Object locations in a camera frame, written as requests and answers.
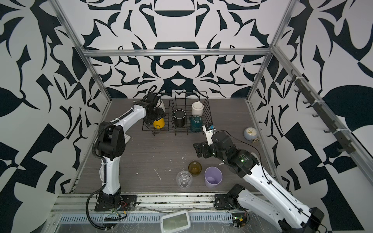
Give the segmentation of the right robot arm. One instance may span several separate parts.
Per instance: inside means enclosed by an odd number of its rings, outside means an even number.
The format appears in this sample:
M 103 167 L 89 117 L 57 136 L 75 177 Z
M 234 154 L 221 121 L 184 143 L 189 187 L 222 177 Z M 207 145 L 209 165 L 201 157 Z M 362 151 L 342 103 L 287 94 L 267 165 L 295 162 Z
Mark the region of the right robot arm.
M 324 213 L 292 196 L 262 166 L 260 154 L 238 149 L 227 131 L 206 133 L 207 140 L 193 145 L 198 157 L 215 157 L 234 174 L 257 189 L 266 200 L 236 184 L 228 196 L 242 209 L 254 212 L 283 233 L 318 233 Z

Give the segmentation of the black mug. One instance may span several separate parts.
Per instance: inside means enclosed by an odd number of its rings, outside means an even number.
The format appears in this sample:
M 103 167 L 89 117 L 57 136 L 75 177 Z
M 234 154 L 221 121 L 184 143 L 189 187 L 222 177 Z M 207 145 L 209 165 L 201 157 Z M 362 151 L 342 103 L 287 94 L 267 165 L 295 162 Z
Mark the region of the black mug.
M 173 119 L 176 128 L 184 127 L 186 124 L 186 112 L 183 109 L 176 109 L 173 112 Z

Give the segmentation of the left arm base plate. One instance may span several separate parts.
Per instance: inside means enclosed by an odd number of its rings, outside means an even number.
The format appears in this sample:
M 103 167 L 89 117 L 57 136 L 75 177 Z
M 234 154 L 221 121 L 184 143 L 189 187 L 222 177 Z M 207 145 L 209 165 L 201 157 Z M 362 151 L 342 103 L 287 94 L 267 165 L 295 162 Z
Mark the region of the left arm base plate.
M 98 197 L 95 211 L 105 212 L 115 208 L 118 211 L 127 211 L 137 204 L 137 195 L 106 195 L 102 194 Z

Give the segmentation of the dark green mug white inside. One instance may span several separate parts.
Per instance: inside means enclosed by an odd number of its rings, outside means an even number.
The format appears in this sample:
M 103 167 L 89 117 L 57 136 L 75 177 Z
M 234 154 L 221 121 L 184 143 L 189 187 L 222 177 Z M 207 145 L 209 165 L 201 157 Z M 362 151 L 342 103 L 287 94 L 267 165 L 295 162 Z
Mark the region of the dark green mug white inside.
M 199 133 L 203 131 L 203 119 L 200 116 L 190 116 L 190 131 Z

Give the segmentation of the white mug red inside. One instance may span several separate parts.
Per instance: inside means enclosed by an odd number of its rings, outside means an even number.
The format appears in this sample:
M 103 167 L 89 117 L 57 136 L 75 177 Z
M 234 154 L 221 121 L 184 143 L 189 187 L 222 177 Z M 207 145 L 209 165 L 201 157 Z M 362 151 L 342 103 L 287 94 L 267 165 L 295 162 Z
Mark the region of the white mug red inside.
M 204 111 L 204 105 L 201 102 L 194 102 L 192 104 L 191 113 L 193 116 L 202 116 Z

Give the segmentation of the yellow mug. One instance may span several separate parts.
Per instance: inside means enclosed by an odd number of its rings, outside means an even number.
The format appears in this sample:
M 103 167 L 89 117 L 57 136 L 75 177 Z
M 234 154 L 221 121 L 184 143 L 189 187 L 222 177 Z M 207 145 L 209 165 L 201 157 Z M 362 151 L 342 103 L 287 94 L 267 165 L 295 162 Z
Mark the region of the yellow mug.
M 155 120 L 155 121 L 153 122 L 153 127 L 154 127 L 156 130 L 160 130 L 160 129 L 164 128 L 164 127 L 165 127 L 165 120 L 164 120 L 164 118 L 161 118 L 161 119 L 159 119 L 159 120 Z

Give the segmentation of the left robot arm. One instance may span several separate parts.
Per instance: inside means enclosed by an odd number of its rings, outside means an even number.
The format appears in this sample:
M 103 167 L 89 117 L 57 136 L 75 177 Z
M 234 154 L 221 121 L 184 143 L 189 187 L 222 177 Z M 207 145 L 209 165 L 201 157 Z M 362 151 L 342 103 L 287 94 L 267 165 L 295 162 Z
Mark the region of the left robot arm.
M 103 121 L 99 126 L 99 132 L 92 144 L 92 155 L 102 161 L 100 168 L 102 186 L 88 196 L 85 204 L 87 219 L 98 230 L 108 231 L 113 229 L 114 225 L 100 226 L 92 221 L 89 215 L 89 201 L 94 195 L 98 195 L 98 204 L 102 204 L 105 210 L 117 214 L 117 219 L 108 217 L 108 221 L 120 221 L 127 217 L 118 213 L 121 208 L 119 164 L 126 148 L 125 133 L 141 119 L 147 125 L 151 125 L 165 116 L 155 90 L 156 85 L 151 86 L 148 93 L 141 100 L 134 102 L 126 113 L 110 122 Z

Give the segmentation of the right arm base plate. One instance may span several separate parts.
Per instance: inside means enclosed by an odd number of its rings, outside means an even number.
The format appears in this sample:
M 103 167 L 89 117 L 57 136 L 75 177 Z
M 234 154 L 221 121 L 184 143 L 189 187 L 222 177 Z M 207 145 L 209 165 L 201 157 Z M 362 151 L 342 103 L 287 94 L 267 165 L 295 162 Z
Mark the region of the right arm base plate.
M 242 207 L 238 202 L 238 195 L 232 194 L 215 194 L 214 195 L 214 208 L 216 210 L 230 210 L 239 209 L 247 210 L 247 208 Z

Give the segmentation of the cream white mug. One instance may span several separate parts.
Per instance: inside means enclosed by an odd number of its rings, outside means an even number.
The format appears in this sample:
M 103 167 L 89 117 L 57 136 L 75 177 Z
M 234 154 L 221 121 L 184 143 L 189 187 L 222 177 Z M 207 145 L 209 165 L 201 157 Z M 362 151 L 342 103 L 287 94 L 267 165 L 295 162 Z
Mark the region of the cream white mug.
M 164 112 L 166 112 L 164 103 L 163 103 L 163 101 L 161 99 L 158 100 L 157 108 L 162 109 Z

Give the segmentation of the black wire dish rack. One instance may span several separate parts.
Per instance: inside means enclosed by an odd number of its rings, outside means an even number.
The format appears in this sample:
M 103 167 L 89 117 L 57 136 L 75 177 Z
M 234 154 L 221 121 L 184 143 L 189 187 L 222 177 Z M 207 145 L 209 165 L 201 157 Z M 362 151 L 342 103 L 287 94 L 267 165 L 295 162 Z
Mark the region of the black wire dish rack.
M 213 125 L 208 94 L 205 91 L 157 93 L 165 106 L 164 126 L 142 124 L 142 130 L 161 133 L 203 133 L 204 125 Z

